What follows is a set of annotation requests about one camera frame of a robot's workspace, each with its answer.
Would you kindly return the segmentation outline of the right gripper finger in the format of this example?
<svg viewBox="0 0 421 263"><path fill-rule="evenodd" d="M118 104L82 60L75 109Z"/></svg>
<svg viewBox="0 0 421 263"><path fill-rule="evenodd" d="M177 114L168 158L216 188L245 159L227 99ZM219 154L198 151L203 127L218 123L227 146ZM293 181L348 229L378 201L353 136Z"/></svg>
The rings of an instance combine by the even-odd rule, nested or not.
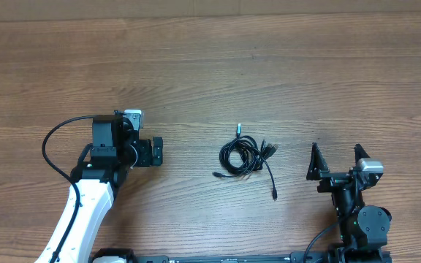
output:
<svg viewBox="0 0 421 263"><path fill-rule="evenodd" d="M329 173L329 167L322 156L321 150L316 142L312 143L311 160L308 167L306 180L321 180Z"/></svg>
<svg viewBox="0 0 421 263"><path fill-rule="evenodd" d="M355 163L357 164L359 160L367 158L369 159L370 156L366 153L364 148L361 144L356 144L354 147L354 154L355 154Z"/></svg>

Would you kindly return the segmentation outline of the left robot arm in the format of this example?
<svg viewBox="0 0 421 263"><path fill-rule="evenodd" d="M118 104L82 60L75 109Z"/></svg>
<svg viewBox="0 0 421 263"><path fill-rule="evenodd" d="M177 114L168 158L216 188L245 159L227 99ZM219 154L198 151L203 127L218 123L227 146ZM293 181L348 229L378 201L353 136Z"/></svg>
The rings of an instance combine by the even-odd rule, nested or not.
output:
<svg viewBox="0 0 421 263"><path fill-rule="evenodd" d="M163 163L163 139L140 139L141 110L92 115L92 141L82 150L76 166L66 173L69 196L56 228L38 262L136 262L129 248L92 251L99 228L134 167Z"/></svg>

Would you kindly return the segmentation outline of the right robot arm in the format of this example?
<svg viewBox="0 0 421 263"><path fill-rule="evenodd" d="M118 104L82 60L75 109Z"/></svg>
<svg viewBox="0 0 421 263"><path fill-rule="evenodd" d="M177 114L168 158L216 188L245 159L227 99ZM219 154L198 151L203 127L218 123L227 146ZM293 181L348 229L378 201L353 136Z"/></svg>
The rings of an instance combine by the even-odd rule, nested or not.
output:
<svg viewBox="0 0 421 263"><path fill-rule="evenodd" d="M366 205L362 192L374 187L383 176L384 166L371 158L362 145L354 147L355 165L347 172L331 172L317 143L312 144L306 179L317 181L319 193L331 194L337 221L321 231L309 243L303 261L317 262L391 262L383 252L392 220L391 213L374 205ZM332 244L321 256L311 254L314 243L331 229L338 227L341 242Z"/></svg>

